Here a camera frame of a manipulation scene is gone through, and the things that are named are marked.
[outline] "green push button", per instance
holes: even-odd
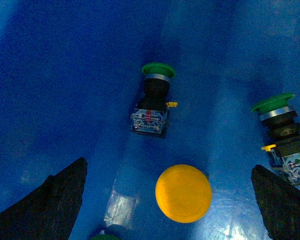
[[[286,92],[280,95],[272,96],[253,105],[251,112],[260,111],[261,114],[265,114],[276,109],[287,107],[289,105],[288,100],[294,97],[295,95],[292,92]]]

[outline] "blue surface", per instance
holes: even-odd
[[[129,132],[151,61],[177,71],[166,139]],[[250,107],[283,92],[300,116],[300,0],[0,0],[0,212],[85,157],[71,240],[102,223],[126,240],[268,240],[250,181],[269,168],[266,130]],[[209,174],[195,223],[156,203],[174,164]]]

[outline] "green mushroom button cap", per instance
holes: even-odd
[[[143,66],[142,72],[145,75],[149,74],[161,74],[170,79],[176,75],[176,71],[168,64],[161,62],[151,62]]]
[[[289,105],[288,100],[294,97],[295,95],[292,92],[286,92],[283,94],[272,96],[253,105],[251,108],[251,112],[259,111],[261,114],[265,114],[276,109],[287,107]]]

